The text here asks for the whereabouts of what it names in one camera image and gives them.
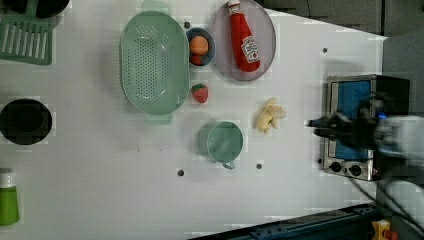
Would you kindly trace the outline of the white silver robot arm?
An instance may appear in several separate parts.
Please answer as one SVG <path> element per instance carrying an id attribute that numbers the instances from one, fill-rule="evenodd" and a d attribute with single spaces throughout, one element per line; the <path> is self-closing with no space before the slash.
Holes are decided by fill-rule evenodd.
<path id="1" fill-rule="evenodd" d="M 374 151 L 386 157 L 402 158 L 407 165 L 392 169 L 387 183 L 411 182 L 423 187 L 423 118 L 413 115 L 358 117 L 349 119 L 340 112 L 307 122 L 314 134 L 340 142 L 356 151 Z"/>

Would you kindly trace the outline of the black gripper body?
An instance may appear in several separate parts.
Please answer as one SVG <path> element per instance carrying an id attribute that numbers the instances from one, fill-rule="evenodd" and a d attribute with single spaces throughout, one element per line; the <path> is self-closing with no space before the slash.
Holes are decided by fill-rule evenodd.
<path id="1" fill-rule="evenodd" d="M 352 149 L 376 149 L 375 130 L 377 121 L 374 118 L 360 116 L 346 122 L 342 128 L 339 141 Z"/>

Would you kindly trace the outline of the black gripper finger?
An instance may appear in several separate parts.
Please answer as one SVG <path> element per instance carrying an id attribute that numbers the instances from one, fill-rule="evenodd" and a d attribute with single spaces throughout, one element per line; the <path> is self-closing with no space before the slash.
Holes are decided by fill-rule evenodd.
<path id="1" fill-rule="evenodd" d="M 323 116 L 318 119 L 309 120 L 307 122 L 308 127 L 315 128 L 341 128 L 344 125 L 343 120 L 338 114 L 332 114 L 330 116 Z"/>
<path id="2" fill-rule="evenodd" d="M 313 133 L 319 137 L 337 141 L 343 138 L 343 134 L 333 129 L 315 129 Z"/>

